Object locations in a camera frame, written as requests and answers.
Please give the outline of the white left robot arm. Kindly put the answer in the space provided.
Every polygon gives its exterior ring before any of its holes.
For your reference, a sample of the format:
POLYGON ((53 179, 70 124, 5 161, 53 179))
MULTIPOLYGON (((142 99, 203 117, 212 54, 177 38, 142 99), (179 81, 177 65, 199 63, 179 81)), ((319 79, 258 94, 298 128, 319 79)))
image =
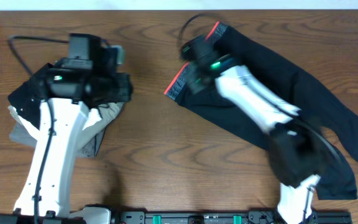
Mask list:
POLYGON ((98 153, 106 127, 117 118, 132 94, 129 75, 117 72, 123 63, 120 45, 70 53, 55 65, 47 64, 30 80, 37 91, 39 125, 33 125, 13 105, 21 125, 36 139, 27 180, 14 210, 31 218, 47 213, 70 215, 70 187, 77 157, 98 153))

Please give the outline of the black leggings red waistband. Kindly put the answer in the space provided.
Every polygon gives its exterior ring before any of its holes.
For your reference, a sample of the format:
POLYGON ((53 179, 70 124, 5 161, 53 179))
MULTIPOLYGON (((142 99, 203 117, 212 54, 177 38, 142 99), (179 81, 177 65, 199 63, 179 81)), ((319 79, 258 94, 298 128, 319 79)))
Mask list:
MULTIPOLYGON (((314 76, 222 22, 215 24, 207 39, 221 55, 231 54, 238 58, 279 97, 306 114, 316 116, 322 126, 336 133, 344 149, 358 162, 358 115, 314 76)), ((269 151, 272 147, 269 137, 214 87, 191 93, 185 79, 190 70, 190 64, 185 64, 165 90, 165 95, 220 128, 269 151)))

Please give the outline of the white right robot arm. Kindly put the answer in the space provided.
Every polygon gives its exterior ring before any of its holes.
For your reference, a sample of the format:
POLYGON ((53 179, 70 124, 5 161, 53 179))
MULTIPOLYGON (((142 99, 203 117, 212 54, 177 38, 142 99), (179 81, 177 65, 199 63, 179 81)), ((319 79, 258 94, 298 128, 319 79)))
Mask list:
POLYGON ((269 164, 280 181, 275 223, 314 223, 312 199, 326 168, 340 162, 315 116, 283 100, 262 84, 232 54, 220 55, 201 35, 180 47, 191 70, 186 84, 193 94, 215 87, 268 138, 269 164))

